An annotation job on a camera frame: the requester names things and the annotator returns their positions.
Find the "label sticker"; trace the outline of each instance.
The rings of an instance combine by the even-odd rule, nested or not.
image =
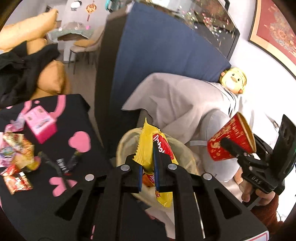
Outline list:
[[[244,241],[268,241],[269,240],[269,232],[265,231],[264,233],[261,233],[253,238],[246,239]]]

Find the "red paper cup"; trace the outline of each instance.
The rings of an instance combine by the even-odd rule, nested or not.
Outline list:
[[[237,112],[230,121],[208,141],[207,150],[214,161],[234,158],[234,156],[220,145],[220,141],[224,137],[237,143],[248,154],[256,152],[254,135],[246,119],[239,112]]]

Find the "navy blue cushion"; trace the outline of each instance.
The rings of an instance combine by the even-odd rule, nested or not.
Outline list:
[[[194,30],[159,10],[135,2],[121,37],[111,90],[113,152],[120,137],[134,128],[137,121],[137,115],[123,113],[121,107],[149,74],[163,72],[218,82],[221,72],[229,68],[228,60]]]

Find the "black jacket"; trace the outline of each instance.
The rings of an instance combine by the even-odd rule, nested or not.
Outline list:
[[[0,54],[0,108],[29,100],[41,71],[57,57],[57,44],[28,55],[27,42]]]

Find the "pink box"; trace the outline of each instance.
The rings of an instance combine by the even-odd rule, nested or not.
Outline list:
[[[56,120],[41,105],[26,113],[25,120],[40,144],[57,132]]]

